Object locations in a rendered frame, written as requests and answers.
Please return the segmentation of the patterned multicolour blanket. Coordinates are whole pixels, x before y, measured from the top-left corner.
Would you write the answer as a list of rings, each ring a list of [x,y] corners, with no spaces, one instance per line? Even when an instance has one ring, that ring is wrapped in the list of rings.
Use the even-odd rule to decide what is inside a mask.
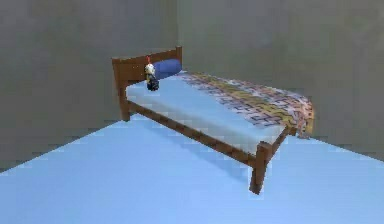
[[[309,98],[298,93],[247,81],[204,73],[179,73],[189,86],[208,94],[256,126],[283,125],[292,135],[308,139],[313,134],[315,110]]]

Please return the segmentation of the blue pillow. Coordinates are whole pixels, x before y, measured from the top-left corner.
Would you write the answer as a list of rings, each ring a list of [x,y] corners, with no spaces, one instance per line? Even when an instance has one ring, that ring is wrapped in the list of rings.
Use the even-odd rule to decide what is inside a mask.
[[[157,79],[173,76],[182,70],[182,64],[178,59],[167,59],[155,62],[154,67]]]

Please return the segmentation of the small black and white toy figure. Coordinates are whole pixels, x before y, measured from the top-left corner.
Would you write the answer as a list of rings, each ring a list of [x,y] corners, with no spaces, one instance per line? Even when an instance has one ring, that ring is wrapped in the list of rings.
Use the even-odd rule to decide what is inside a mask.
[[[151,58],[149,56],[147,56],[146,59],[147,65],[144,67],[144,71],[146,75],[147,89],[150,91],[157,91],[159,89],[159,81],[155,75],[155,66],[152,64]]]

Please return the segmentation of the brown wooden bed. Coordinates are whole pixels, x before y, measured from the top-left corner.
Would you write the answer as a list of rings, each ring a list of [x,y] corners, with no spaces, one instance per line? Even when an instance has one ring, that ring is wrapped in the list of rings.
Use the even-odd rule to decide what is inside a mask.
[[[178,59],[182,64],[183,48],[112,59],[122,119],[128,121],[133,114],[143,115],[251,167],[249,190],[258,194],[268,163],[293,129],[283,125],[253,125],[177,77],[179,73],[199,72],[182,68],[173,76],[158,79],[159,89],[150,91],[144,71],[147,56],[153,65],[167,59]]]

